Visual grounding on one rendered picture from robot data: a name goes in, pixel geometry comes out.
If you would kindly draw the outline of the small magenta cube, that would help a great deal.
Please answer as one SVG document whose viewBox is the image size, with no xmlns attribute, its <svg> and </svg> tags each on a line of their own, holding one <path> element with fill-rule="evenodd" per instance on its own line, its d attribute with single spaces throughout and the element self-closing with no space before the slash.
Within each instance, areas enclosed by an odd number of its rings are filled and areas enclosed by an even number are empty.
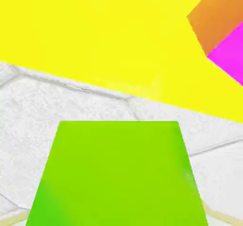
<svg viewBox="0 0 243 226">
<path fill-rule="evenodd" d="M 187 19 L 206 57 L 243 86 L 243 0 L 201 0 Z"/>
</svg>

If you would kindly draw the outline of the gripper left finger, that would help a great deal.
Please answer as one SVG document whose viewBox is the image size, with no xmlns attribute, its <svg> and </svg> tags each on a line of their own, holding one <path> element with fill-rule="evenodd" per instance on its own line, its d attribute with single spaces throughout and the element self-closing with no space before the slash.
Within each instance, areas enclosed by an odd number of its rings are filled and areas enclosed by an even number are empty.
<svg viewBox="0 0 243 226">
<path fill-rule="evenodd" d="M 0 220 L 0 226 L 12 226 L 16 223 L 26 220 L 29 216 L 29 211 L 23 211 Z"/>
</svg>

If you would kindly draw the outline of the large yellow box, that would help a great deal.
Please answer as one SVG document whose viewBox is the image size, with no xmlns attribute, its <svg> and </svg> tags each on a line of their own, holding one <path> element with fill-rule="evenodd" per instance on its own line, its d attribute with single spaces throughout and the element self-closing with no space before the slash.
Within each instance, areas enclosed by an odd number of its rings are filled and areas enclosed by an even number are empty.
<svg viewBox="0 0 243 226">
<path fill-rule="evenodd" d="M 199 1 L 0 0 L 0 61 L 243 123 L 187 20 Z"/>
</svg>

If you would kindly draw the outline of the small green cube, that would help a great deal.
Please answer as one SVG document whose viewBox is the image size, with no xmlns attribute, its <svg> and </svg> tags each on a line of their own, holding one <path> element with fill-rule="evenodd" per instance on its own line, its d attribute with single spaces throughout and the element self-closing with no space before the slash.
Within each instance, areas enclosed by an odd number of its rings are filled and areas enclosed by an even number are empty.
<svg viewBox="0 0 243 226">
<path fill-rule="evenodd" d="M 26 226 L 208 226 L 176 121 L 61 121 Z"/>
</svg>

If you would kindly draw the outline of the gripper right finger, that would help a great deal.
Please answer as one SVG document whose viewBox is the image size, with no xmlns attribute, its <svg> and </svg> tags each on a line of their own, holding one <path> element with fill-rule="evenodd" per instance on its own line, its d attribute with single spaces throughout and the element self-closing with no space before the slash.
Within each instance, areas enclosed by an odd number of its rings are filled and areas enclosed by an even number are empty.
<svg viewBox="0 0 243 226">
<path fill-rule="evenodd" d="M 223 221 L 232 226 L 243 226 L 243 220 L 235 218 L 235 217 L 227 215 L 227 214 L 224 214 L 224 213 L 221 213 L 219 211 L 214 211 L 205 202 L 202 202 L 202 203 L 203 203 L 205 213 L 208 216 L 211 216 L 217 220 Z"/>
</svg>

